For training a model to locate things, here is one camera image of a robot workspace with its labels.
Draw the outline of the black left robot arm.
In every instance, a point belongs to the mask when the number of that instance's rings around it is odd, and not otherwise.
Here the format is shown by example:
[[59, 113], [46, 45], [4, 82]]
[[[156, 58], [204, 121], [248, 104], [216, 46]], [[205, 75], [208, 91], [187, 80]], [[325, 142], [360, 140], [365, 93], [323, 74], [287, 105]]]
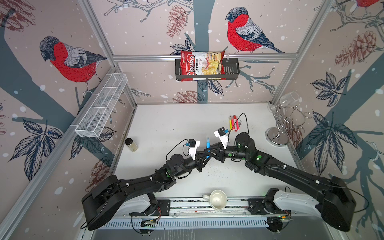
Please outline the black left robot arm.
[[155, 173], [149, 176], [124, 180], [111, 175], [82, 198], [86, 223], [82, 228], [96, 230], [109, 222], [121, 205], [141, 195], [162, 192], [171, 188], [186, 173], [206, 166], [211, 156], [198, 151], [195, 159], [174, 154]]

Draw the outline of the blue highlighter pen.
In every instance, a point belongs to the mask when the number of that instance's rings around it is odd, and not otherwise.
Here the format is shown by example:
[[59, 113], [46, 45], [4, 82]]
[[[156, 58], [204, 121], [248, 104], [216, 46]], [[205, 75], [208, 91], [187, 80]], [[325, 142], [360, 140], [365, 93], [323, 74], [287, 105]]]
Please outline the blue highlighter pen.
[[206, 141], [206, 148], [210, 148], [210, 139], [208, 136], [207, 136], [207, 141]]

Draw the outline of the white marker pen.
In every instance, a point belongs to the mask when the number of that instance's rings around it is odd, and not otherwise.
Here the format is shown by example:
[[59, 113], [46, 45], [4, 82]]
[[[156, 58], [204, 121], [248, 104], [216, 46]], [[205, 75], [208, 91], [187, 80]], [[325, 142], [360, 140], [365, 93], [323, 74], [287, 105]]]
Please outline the white marker pen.
[[235, 122], [235, 124], [237, 123], [237, 117], [235, 116], [235, 115], [233, 115], [233, 118], [236, 120], [236, 122]]

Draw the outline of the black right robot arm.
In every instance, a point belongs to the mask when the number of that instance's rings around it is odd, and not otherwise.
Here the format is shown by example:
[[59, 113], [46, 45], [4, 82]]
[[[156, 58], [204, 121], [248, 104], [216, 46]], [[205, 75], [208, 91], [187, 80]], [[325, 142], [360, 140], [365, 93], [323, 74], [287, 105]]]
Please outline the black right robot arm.
[[327, 179], [286, 165], [257, 150], [254, 140], [246, 132], [237, 135], [233, 146], [224, 147], [222, 143], [217, 143], [204, 151], [221, 162], [227, 158], [243, 160], [252, 172], [278, 179], [303, 191], [318, 201], [315, 209], [327, 224], [339, 231], [350, 231], [357, 203], [342, 179], [335, 176]]

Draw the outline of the yellow highlighter pen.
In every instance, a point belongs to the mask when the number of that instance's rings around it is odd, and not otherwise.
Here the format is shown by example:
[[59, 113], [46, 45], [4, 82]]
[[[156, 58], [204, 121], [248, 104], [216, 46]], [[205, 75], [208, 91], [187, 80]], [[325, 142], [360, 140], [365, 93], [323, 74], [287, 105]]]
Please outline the yellow highlighter pen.
[[233, 116], [229, 117], [229, 124], [230, 124], [229, 130], [231, 131], [233, 129]]

